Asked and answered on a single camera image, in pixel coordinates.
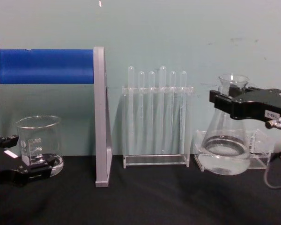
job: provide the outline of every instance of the glass beaker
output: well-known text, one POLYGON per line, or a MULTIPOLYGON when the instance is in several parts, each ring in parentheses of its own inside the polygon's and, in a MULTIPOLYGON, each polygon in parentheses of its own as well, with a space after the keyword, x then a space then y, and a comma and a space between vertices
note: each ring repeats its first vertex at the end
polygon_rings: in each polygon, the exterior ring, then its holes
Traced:
POLYGON ((60 121, 56 116, 32 116, 16 122, 22 161, 34 165, 54 156, 51 176, 58 174, 64 166, 60 149, 60 121))
MULTIPOLYGON (((236 97, 244 93, 249 81, 246 76, 224 74, 219 77, 219 91, 236 97)), ((198 160, 211 172, 236 175, 250 166, 250 152, 242 120, 233 120, 230 114, 215 109, 215 113, 202 142, 198 160)))

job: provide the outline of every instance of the gray metal frame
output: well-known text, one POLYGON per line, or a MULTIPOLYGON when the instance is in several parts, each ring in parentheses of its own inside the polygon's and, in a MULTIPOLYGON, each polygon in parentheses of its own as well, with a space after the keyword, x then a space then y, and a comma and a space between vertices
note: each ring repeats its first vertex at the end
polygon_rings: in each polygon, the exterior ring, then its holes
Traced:
POLYGON ((112 161, 104 47, 94 47, 96 187, 108 187, 112 161))

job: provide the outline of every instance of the erlenmeyer flask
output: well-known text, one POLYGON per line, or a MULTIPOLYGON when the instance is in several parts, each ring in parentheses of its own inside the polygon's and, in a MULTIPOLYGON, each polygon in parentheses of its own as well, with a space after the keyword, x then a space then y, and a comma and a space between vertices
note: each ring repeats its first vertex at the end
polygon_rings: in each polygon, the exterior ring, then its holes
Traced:
MULTIPOLYGON (((244 92, 246 76, 224 74, 219 77, 222 94, 235 97, 244 92)), ((233 120, 228 113, 215 113, 200 148, 198 160, 208 170, 221 175, 235 175, 250 166, 250 152, 242 120, 233 120)))

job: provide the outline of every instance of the white label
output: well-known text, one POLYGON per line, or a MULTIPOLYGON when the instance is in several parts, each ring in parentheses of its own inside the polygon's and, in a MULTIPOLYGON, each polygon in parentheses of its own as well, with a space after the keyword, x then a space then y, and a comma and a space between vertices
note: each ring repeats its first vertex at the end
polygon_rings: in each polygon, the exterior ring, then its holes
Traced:
POLYGON ((269 111, 269 110, 265 111, 264 116, 267 117, 267 118, 270 118, 272 120, 280 118, 280 114, 279 113, 276 113, 276 112, 274 113, 274 112, 269 111))
POLYGON ((11 152, 10 150, 6 150, 6 151, 4 151, 4 153, 8 154, 12 158, 17 158, 18 157, 15 153, 11 152))

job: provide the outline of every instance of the cable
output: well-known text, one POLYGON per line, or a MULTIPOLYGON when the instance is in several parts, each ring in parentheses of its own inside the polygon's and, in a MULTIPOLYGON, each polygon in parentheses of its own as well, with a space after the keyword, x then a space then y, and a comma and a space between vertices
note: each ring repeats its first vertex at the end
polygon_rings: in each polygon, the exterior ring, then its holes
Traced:
POLYGON ((280 157, 280 156, 281 156, 281 152, 276 153, 276 154, 274 154, 274 155, 271 157, 271 159, 270 159, 270 161, 269 161, 269 163, 268 163, 268 165, 267 165, 266 171, 264 172, 264 175, 263 175, 263 180, 264 180, 265 184, 266 184, 270 189, 275 189, 275 190, 281 189, 281 185, 273 186, 273 185, 271 185, 271 184, 268 182, 268 180, 267 180, 268 171, 270 170, 270 164, 271 164, 275 159, 277 159, 277 158, 280 157))

